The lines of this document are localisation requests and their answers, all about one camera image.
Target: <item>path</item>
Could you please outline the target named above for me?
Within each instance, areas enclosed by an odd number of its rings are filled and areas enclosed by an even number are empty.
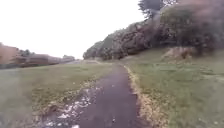
[[[122,66],[84,90],[76,101],[50,116],[42,128],[145,128],[138,117],[137,96]]]

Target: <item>white sky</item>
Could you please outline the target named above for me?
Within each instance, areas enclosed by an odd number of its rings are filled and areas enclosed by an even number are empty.
[[[82,54],[143,20],[139,0],[0,0],[0,42],[62,57]]]

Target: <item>grassy field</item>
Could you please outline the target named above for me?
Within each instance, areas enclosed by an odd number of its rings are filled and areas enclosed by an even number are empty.
[[[123,60],[169,128],[224,128],[224,52],[190,62],[162,62],[163,50]]]
[[[34,114],[76,94],[110,70],[109,64],[67,64],[0,71],[0,127],[32,127]]]

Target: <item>dry grass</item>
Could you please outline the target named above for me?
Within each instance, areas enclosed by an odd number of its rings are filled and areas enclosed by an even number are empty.
[[[140,116],[145,118],[153,127],[167,128],[168,120],[156,103],[155,100],[151,99],[148,95],[142,93],[142,89],[139,85],[139,78],[137,75],[125,66],[131,79],[131,87],[133,92],[138,96],[138,104],[140,105]]]

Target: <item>treeline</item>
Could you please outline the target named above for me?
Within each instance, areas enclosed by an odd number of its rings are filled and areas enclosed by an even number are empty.
[[[221,0],[173,2],[166,6],[162,4],[157,11],[147,9],[152,7],[148,6],[148,1],[142,0],[139,4],[144,14],[148,13],[145,21],[115,31],[95,43],[84,53],[84,59],[121,59],[158,47],[193,46],[198,55],[223,48],[224,2]]]

